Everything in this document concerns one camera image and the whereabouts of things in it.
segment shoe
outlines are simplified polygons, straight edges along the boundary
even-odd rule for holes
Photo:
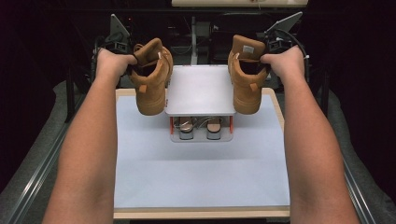
[[[210,119],[207,122],[206,128],[207,128],[207,133],[206,133],[206,138],[209,140],[219,140],[221,138],[221,119],[219,117],[215,117],[213,119]]]
[[[233,107],[241,114],[254,114],[262,103],[262,86],[268,76],[260,66],[265,44],[241,35],[233,37],[228,70],[233,83]]]
[[[192,133],[193,124],[191,117],[180,117],[178,122],[180,128],[180,140],[191,140],[192,138],[194,138]]]
[[[136,45],[134,56],[137,65],[130,75],[136,89],[136,104],[139,112],[151,116],[163,112],[165,86],[173,71],[173,58],[159,38],[147,45]]]

